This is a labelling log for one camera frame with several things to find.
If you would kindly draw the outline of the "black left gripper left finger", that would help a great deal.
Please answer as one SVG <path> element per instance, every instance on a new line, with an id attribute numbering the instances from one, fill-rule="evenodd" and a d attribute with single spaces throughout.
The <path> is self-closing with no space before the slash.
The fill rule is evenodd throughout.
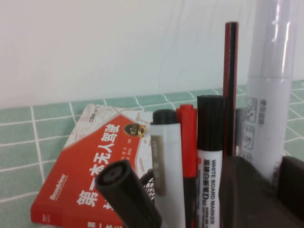
<path id="1" fill-rule="evenodd" d="M 244 158 L 226 157 L 219 189 L 221 226 L 302 228 L 304 220 L 278 199 L 277 190 Z"/>

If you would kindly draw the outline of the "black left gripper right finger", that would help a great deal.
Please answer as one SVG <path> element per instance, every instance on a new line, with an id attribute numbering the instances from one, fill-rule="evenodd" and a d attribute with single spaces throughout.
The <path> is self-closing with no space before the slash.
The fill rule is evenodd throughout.
<path id="1" fill-rule="evenodd" d="M 284 156 L 281 163 L 278 199 L 299 219 L 304 219 L 304 162 Z"/>

